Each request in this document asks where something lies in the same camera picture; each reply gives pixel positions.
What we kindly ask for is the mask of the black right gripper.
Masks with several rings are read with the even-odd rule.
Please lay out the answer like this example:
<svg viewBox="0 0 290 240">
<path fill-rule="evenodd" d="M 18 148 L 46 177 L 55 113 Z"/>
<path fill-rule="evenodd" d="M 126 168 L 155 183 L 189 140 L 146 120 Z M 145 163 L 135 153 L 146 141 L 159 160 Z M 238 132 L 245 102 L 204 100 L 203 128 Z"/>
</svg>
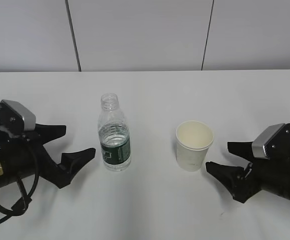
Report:
<svg viewBox="0 0 290 240">
<path fill-rule="evenodd" d="M 205 167 L 234 200 L 245 203 L 260 191 L 290 200 L 290 151 L 279 158 L 255 158 L 251 141 L 229 141 L 227 150 L 247 160 L 247 167 L 222 165 L 212 161 L 207 162 Z"/>
</svg>

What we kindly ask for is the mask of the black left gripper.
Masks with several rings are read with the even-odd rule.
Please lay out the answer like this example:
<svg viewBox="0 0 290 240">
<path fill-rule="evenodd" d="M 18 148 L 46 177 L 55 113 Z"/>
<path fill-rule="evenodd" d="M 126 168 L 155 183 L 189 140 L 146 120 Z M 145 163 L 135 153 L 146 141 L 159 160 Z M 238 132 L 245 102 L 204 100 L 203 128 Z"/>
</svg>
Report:
<svg viewBox="0 0 290 240">
<path fill-rule="evenodd" d="M 91 147 L 78 152 L 62 153 L 56 163 L 44 144 L 62 138 L 66 125 L 36 124 L 18 138 L 10 138 L 0 131 L 0 188 L 38 173 L 38 176 L 62 189 L 68 186 L 77 173 L 95 158 L 96 149 Z"/>
</svg>

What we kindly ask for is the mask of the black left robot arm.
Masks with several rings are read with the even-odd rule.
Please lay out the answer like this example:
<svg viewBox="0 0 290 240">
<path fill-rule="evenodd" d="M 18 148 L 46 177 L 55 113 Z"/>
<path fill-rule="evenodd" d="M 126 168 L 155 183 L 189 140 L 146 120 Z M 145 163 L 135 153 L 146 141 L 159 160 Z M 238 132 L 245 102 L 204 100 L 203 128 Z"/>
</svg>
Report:
<svg viewBox="0 0 290 240">
<path fill-rule="evenodd" d="M 75 175 L 95 158 L 96 149 L 62 153 L 56 163 L 44 145 L 66 134 L 64 125 L 36 124 L 32 131 L 13 136 L 0 128 L 0 188 L 34 174 L 59 189 L 68 186 Z"/>
</svg>

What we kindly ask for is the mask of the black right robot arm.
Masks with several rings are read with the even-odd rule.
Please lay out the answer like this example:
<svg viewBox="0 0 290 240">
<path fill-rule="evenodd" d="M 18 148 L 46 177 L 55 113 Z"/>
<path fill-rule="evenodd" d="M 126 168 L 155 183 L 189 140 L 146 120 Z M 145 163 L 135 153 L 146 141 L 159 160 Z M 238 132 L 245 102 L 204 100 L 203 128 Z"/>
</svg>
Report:
<svg viewBox="0 0 290 240">
<path fill-rule="evenodd" d="M 229 153 L 246 159 L 247 166 L 228 166 L 213 161 L 205 163 L 206 171 L 217 179 L 240 203 L 260 191 L 290 200 L 290 148 L 282 158 L 255 158 L 252 142 L 228 142 Z"/>
</svg>

